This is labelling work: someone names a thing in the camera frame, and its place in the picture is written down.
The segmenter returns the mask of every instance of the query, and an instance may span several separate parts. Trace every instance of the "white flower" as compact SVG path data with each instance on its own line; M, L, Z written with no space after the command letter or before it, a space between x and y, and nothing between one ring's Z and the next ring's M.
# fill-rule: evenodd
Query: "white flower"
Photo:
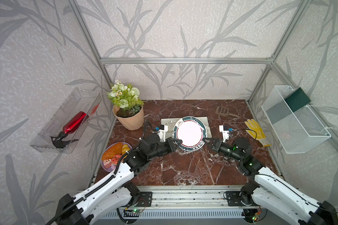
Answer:
M125 107L128 107L128 106L129 106L129 102L126 99L121 99L119 101L119 107L120 108L125 108Z
M116 96L116 93L115 92L110 92L108 93L108 95L112 96L112 97L115 97Z
M122 93L121 91L119 91L119 90L115 93L116 96L120 96L120 95L122 95L122 94L123 94L123 93Z
M124 84L122 84L122 83L121 83L121 84L119 84L119 89L120 89L120 90L122 90L122 91L124 91L124 90L125 90L125 88L124 88Z
M118 85L114 84L114 86L111 88L111 90L116 91L116 90L118 90L118 87L119 87Z
M130 90L130 94L131 94L131 95L137 95L137 96L139 96L139 95L140 95L140 91L139 91L139 89L137 89L137 88L132 88L132 89Z

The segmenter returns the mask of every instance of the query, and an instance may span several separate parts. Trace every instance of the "transparent acrylic box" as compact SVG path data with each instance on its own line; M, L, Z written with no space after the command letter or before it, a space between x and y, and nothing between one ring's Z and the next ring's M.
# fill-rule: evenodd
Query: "transparent acrylic box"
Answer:
M39 152L72 153L78 143L75 139L80 140L80 137L84 133L101 100L102 98L98 92L75 88L50 121L30 142L30 146ZM63 130L63 126L80 111L84 112L86 116L79 128L63 139L63 141L69 141L64 148L56 148L52 143L51 138L58 136L60 131Z

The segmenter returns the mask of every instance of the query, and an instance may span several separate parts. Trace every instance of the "work glove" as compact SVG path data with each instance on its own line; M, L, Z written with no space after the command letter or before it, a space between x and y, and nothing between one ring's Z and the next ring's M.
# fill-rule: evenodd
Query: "work glove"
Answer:
M259 126L258 122L255 121L254 119L248 119L247 121L244 122L245 125L251 129L257 132L257 138L256 138L256 133L251 131L251 130L246 130L252 138L258 140L263 147L266 146L271 146L271 144L268 142L267 137L265 136L263 129Z

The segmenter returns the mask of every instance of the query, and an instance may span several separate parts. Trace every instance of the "potted plant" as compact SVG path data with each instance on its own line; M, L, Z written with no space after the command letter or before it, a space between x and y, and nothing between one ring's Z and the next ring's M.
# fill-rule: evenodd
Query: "potted plant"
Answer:
M108 92L108 99L114 104L114 115L126 129L139 129L144 124L144 102L139 99L139 89L131 84L125 86L119 80L110 86L111 92Z

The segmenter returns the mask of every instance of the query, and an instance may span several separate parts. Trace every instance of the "purple plate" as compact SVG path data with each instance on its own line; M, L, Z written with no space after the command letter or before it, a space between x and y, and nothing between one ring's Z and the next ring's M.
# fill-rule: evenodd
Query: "purple plate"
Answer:
M123 145L127 144L128 147L131 149L131 145L128 144L128 143L126 143L126 142L117 142L117 143L123 143ZM111 146L109 146L109 147L103 152L103 155L104 155L104 153L106 153L106 151L108 151L109 148L111 148L113 145L115 145L115 144L117 144L117 143L114 143L114 144L112 144ZM103 161L103 160L101 160L101 165L102 165L103 169L104 169L105 171L107 171L107 172L111 172L111 171L114 170L114 169L111 168L111 162L108 164L108 168L105 168L105 166L104 166L104 161Z

